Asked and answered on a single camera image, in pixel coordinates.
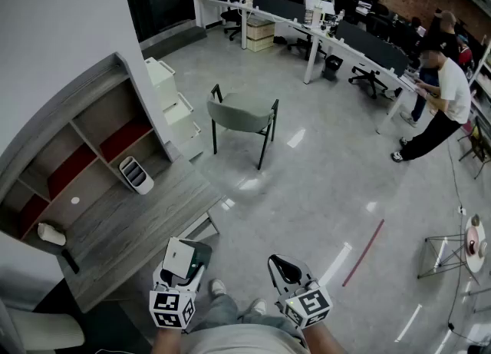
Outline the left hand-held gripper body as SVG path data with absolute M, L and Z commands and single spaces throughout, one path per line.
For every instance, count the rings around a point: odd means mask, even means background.
M 175 287 L 155 283 L 149 301 L 155 325 L 163 329 L 186 329 L 196 312 L 195 298 L 196 283 Z

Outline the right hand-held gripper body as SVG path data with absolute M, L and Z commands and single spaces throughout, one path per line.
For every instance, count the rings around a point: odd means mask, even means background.
M 304 329 L 324 320 L 332 308 L 332 301 L 324 286 L 321 286 L 310 268 L 291 256 L 301 268 L 304 278 L 301 284 L 287 284 L 275 287 L 279 297 L 276 306 L 296 328 Z

